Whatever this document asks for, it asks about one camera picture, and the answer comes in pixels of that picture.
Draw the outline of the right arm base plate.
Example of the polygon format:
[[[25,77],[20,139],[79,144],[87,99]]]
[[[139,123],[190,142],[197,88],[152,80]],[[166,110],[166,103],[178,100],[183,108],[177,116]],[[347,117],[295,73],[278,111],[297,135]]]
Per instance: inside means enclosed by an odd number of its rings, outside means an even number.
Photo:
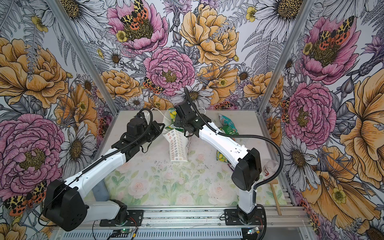
[[[224,210],[227,226],[261,226],[266,225],[266,211],[261,207],[255,207],[247,214],[240,208]]]

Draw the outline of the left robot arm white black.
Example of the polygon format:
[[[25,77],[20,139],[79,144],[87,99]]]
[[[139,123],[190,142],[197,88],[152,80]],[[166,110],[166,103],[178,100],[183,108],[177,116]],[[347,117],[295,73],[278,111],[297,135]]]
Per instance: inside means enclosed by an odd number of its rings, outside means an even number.
[[[67,232],[91,221],[125,224],[129,218],[126,204],[118,200],[86,203],[84,198],[107,175],[143,151],[143,145],[159,137],[165,127],[153,119],[150,109],[140,110],[106,154],[77,174],[48,185],[42,216]]]

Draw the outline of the white printed paper bag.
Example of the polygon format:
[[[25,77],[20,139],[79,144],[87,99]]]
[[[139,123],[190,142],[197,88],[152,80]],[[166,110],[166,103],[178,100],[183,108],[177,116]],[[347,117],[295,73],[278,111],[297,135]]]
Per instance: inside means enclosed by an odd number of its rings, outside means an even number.
[[[184,132],[177,130],[168,130],[166,127],[171,123],[169,112],[164,114],[162,111],[156,108],[152,108],[151,111],[157,110],[163,115],[163,123],[166,125],[162,136],[169,143],[169,153],[171,162],[188,162],[188,150],[191,144],[191,139],[184,136]]]

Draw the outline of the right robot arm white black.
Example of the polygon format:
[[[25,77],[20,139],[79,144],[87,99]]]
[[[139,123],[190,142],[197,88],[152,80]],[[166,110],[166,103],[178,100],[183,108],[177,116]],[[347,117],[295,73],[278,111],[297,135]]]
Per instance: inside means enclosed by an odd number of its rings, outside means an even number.
[[[256,213],[255,185],[262,173],[261,157],[255,148],[249,150],[222,132],[214,122],[184,101],[175,106],[177,125],[208,142],[218,150],[234,168],[232,181],[239,189],[238,219],[249,225]]]

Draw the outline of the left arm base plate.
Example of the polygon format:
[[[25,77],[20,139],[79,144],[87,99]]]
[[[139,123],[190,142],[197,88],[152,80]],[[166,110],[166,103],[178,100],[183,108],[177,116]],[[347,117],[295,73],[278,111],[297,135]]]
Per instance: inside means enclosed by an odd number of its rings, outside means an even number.
[[[140,227],[143,215],[143,210],[125,210],[113,220],[101,220],[100,227]]]

